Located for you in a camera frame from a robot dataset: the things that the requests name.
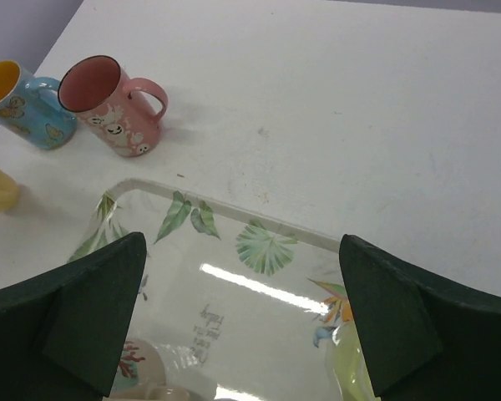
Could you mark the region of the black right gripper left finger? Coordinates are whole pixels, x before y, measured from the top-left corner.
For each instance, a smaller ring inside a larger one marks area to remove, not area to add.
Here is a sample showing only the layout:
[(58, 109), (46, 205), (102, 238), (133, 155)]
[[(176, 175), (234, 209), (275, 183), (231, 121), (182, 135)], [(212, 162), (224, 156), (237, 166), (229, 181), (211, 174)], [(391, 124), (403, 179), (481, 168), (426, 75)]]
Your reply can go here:
[(109, 396), (144, 274), (132, 232), (0, 289), (0, 400)]

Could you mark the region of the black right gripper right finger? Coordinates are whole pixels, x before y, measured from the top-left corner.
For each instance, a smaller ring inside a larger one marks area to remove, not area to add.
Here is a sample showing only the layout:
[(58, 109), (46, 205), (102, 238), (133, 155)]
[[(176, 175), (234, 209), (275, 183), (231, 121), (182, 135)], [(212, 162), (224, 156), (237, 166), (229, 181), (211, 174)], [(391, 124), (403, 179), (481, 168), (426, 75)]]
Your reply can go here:
[(339, 264), (374, 394), (501, 400), (501, 297), (345, 235)]

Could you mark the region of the blue butterfly mug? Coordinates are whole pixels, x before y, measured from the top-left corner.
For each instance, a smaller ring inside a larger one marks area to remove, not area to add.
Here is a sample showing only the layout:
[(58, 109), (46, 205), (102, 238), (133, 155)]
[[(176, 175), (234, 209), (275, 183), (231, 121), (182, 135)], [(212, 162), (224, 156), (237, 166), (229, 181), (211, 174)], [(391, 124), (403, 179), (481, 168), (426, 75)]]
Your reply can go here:
[(0, 125), (41, 150), (65, 145), (76, 117), (58, 101), (60, 81), (36, 78), (12, 60), (0, 61)]

